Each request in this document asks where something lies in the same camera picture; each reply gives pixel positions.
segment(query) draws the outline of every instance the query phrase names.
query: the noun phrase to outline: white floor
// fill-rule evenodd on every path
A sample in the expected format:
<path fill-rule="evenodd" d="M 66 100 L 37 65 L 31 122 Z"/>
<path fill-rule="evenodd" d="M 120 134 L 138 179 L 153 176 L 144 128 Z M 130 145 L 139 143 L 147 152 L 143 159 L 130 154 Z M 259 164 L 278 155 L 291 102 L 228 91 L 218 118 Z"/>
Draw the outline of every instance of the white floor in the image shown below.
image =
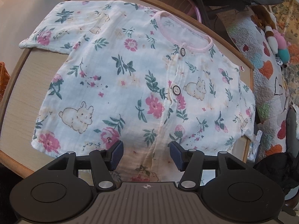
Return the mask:
<path fill-rule="evenodd" d="M 26 39 L 62 0 L 0 0 L 0 61 L 11 74 L 22 50 L 19 43 Z"/>

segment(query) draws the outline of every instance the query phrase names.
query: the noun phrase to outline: button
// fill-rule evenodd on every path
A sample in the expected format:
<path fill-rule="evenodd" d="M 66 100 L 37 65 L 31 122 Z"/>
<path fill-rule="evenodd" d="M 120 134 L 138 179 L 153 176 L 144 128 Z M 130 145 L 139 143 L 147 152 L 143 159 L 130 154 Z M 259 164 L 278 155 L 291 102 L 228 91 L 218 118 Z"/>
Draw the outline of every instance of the button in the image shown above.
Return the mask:
<path fill-rule="evenodd" d="M 181 89 L 179 86 L 173 86 L 172 91 L 175 95 L 180 95 L 181 94 Z"/>
<path fill-rule="evenodd" d="M 180 52 L 181 52 L 181 56 L 185 56 L 186 51 L 185 51 L 185 49 L 183 47 L 181 48 Z"/>

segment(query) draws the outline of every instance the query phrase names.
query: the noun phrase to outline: wooden table edge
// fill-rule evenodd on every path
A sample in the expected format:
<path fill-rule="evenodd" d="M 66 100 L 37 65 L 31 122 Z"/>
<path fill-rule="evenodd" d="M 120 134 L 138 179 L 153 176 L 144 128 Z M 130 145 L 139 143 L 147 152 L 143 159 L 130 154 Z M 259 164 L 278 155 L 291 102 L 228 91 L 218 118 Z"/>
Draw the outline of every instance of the wooden table edge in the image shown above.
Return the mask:
<path fill-rule="evenodd" d="M 253 70 L 254 70 L 254 66 L 249 62 L 249 60 L 247 60 L 239 51 L 237 51 L 230 43 L 228 43 L 226 40 L 224 40 L 222 37 L 220 37 L 218 34 L 216 34 L 214 31 L 210 30 L 208 27 L 204 26 L 203 24 L 199 23 L 197 20 L 191 18 L 190 16 L 182 13 L 179 10 L 176 10 L 175 8 L 162 3 L 158 0 L 141 0 L 144 1 L 146 3 L 149 3 L 151 5 L 154 5 L 156 7 L 159 7 L 169 13 L 172 13 L 173 15 L 176 15 L 177 17 L 185 20 L 186 22 L 194 25 L 195 27 L 199 28 L 200 30 L 202 30 L 203 32 L 205 32 L 206 34 L 208 34 L 209 36 L 211 36 L 213 39 L 217 40 L 219 43 L 221 43 L 224 47 L 226 47 L 228 50 L 230 50 L 235 56 L 237 56 L 241 61 L 244 62 L 245 65 L 247 65 L 250 69 L 250 80 L 251 80 L 251 89 L 253 90 Z M 0 135 L 1 135 L 1 130 L 2 130 L 2 124 L 3 124 L 3 120 L 4 120 L 4 116 L 6 113 L 6 108 L 9 102 L 9 98 L 11 96 L 11 93 L 13 91 L 14 85 L 17 81 L 17 78 L 22 70 L 22 67 L 25 63 L 25 61 L 27 60 L 30 52 L 31 52 L 31 48 L 26 48 L 24 49 L 22 55 L 20 56 L 12 74 L 10 77 L 10 80 L 8 82 L 8 85 L 6 87 L 6 90 L 4 92 L 3 95 L 3 99 L 0 103 Z M 249 149 L 249 139 L 247 139 L 246 141 L 246 147 L 245 147 L 245 152 L 246 149 L 248 151 Z M 243 156 L 243 161 L 246 162 L 247 159 L 247 155 L 244 154 Z M 25 167 L 24 165 L 20 164 L 19 162 L 17 162 L 16 160 L 14 160 L 13 158 L 9 157 L 7 154 L 5 154 L 4 152 L 2 152 L 0 150 L 0 162 L 7 167 L 8 169 L 12 170 L 14 173 L 18 174 L 19 176 L 25 178 L 28 177 L 30 174 L 32 174 L 34 171 L 32 171 L 31 169 Z"/>

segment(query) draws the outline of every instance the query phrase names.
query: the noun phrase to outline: baby pajama top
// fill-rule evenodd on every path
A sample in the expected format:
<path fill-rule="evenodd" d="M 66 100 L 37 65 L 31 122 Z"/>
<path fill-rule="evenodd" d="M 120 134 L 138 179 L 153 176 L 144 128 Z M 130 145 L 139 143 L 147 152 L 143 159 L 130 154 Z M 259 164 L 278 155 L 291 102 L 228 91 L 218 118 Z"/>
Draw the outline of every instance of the baby pajama top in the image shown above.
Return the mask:
<path fill-rule="evenodd" d="M 165 11 L 124 1 L 58 4 L 20 43 L 69 54 L 32 146 L 52 157 L 124 142 L 117 181 L 179 181 L 169 143 L 206 155 L 253 139 L 255 99 L 212 39 Z"/>

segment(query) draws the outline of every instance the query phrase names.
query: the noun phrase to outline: wooden table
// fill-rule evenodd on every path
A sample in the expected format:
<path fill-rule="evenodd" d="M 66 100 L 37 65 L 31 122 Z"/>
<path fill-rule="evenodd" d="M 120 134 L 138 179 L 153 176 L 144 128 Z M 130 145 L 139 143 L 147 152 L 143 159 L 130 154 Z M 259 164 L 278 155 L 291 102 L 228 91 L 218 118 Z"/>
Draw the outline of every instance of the wooden table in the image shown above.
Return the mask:
<path fill-rule="evenodd" d="M 216 33 L 186 14 L 157 0 L 123 1 L 150 6 L 157 10 L 166 10 L 192 28 L 210 35 L 225 56 L 234 64 L 244 67 L 245 71 L 241 72 L 241 80 L 253 89 L 253 66 Z M 11 75 L 0 104 L 0 162 L 23 178 L 53 160 L 32 148 L 30 143 L 35 121 L 49 84 L 67 57 L 68 55 L 37 48 L 25 49 Z M 249 140 L 242 137 L 235 143 L 233 154 L 246 161 L 248 148 Z"/>

